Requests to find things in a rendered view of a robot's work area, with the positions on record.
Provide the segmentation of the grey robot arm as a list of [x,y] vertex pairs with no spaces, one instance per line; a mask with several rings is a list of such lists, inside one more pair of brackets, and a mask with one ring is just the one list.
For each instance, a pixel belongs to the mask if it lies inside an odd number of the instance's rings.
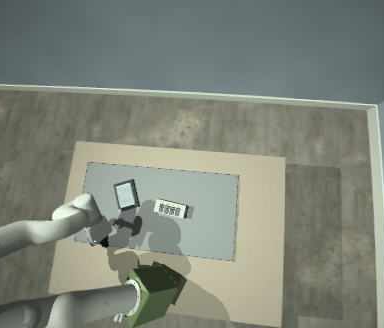
[[[87,193],[57,208],[52,219],[23,220],[0,227],[0,258],[28,246],[67,238],[97,225],[102,215],[93,195]],[[122,322],[124,315],[138,311],[141,299],[141,287],[131,279],[119,286],[18,300],[0,305],[0,328],[74,328],[114,315],[115,322]]]

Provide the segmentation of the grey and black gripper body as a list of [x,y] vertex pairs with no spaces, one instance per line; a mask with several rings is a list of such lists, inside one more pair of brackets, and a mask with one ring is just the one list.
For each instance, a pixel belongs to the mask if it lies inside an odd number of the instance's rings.
[[88,240],[96,245],[112,232],[112,227],[105,216],[102,215],[102,220],[97,225],[85,227],[84,230],[87,239],[89,238]]

